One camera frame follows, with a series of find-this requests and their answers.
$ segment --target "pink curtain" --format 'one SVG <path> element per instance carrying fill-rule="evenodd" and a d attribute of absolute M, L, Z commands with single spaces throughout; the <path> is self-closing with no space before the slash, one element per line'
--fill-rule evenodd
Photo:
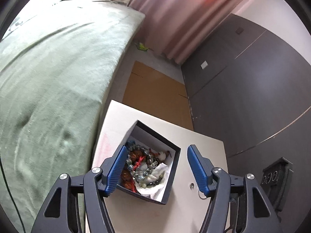
<path fill-rule="evenodd" d="M 242 0 L 131 0 L 146 15 L 136 38 L 182 64 Z"/>

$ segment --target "dark gray wall panel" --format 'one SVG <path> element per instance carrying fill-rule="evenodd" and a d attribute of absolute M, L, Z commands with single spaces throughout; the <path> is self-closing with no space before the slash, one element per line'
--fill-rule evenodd
<path fill-rule="evenodd" d="M 242 33 L 236 33 L 238 28 L 243 29 Z M 264 31 L 257 24 L 230 14 L 181 66 L 188 96 L 198 92 Z M 202 70 L 205 60 L 208 66 Z"/>
<path fill-rule="evenodd" d="M 293 163 L 293 179 L 282 212 L 284 233 L 294 233 L 311 208 L 311 110 L 274 138 L 227 159 L 230 174 L 255 175 L 258 181 L 262 170 L 280 157 Z"/>
<path fill-rule="evenodd" d="M 189 102 L 194 130 L 222 140 L 230 156 L 275 134 L 311 105 L 311 66 L 266 31 Z"/>

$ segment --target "bed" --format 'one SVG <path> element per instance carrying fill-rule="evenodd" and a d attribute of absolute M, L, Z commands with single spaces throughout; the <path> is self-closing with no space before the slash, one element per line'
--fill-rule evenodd
<path fill-rule="evenodd" d="M 124 5 L 67 0 L 0 42 L 0 153 L 26 232 L 61 173 L 90 169 L 109 87 L 143 19 Z M 0 203 L 22 232 L 2 175 Z"/>

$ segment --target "open jewelry box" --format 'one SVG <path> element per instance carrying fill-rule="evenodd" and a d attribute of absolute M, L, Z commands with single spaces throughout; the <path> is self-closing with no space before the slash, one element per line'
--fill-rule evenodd
<path fill-rule="evenodd" d="M 117 189 L 120 189 L 140 199 L 152 203 L 165 205 L 168 201 L 169 194 L 172 189 L 173 180 L 175 177 L 175 172 L 180 155 L 180 148 L 140 121 L 136 121 L 134 125 L 127 131 L 121 144 L 127 145 L 127 147 L 129 147 L 128 144 L 133 143 L 133 141 L 135 141 L 136 145 L 144 147 L 147 150 L 151 149 L 151 151 L 156 154 L 159 152 L 166 152 L 167 156 L 163 163 L 166 164 L 168 167 L 165 171 L 166 175 L 161 182 L 161 185 L 164 186 L 162 189 L 158 190 L 155 194 L 153 194 L 152 197 L 145 194 L 142 195 L 140 193 L 135 193 L 132 190 L 123 187 L 123 182 L 121 179 L 119 180 Z"/>

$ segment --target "table top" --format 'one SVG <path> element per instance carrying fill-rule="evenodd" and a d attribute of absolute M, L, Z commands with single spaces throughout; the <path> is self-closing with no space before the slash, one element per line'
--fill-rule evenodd
<path fill-rule="evenodd" d="M 92 167 L 111 157 L 130 127 L 140 120 L 181 148 L 178 166 L 166 205 L 154 204 L 115 190 L 105 198 L 116 233 L 198 233 L 203 223 L 209 198 L 201 199 L 187 160 L 187 148 L 195 144 L 203 157 L 226 172 L 227 161 L 222 141 L 168 123 L 122 103 L 111 101 L 97 143 Z"/>

